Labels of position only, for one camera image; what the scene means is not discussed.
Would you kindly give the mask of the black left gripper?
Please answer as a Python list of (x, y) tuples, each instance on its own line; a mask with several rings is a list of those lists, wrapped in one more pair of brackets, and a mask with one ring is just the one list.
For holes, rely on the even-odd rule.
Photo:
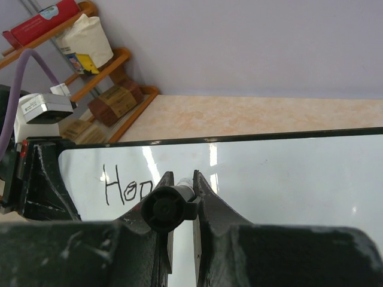
[(17, 212), (33, 221), (79, 221), (58, 162), (60, 153), (74, 145), (60, 137), (12, 140), (1, 160), (1, 213)]

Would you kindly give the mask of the white whiteboard black frame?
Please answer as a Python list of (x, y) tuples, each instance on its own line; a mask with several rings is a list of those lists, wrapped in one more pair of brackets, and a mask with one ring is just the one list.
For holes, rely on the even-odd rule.
[[(83, 221), (118, 218), (167, 171), (179, 183), (198, 170), (253, 224), (356, 228), (382, 258), (379, 127), (77, 146), (58, 162)], [(175, 233), (170, 286), (198, 286), (193, 224)]]

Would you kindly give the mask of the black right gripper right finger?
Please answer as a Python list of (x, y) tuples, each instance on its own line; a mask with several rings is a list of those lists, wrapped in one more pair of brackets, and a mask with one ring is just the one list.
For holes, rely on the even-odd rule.
[(356, 228), (253, 224), (195, 170), (198, 286), (381, 286), (382, 258)]

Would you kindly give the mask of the black whiteboard marker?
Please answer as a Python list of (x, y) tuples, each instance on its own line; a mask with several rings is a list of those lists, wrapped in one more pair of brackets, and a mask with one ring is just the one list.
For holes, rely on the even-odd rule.
[(176, 185), (162, 185), (142, 201), (141, 216), (157, 233), (169, 233), (183, 221), (197, 218), (201, 198), (193, 189), (190, 178), (182, 178)]

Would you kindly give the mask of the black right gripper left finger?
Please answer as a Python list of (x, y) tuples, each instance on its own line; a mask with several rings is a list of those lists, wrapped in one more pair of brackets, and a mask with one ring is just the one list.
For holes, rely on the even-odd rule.
[(2, 223), (1, 285), (166, 286), (172, 244), (140, 205), (114, 221)]

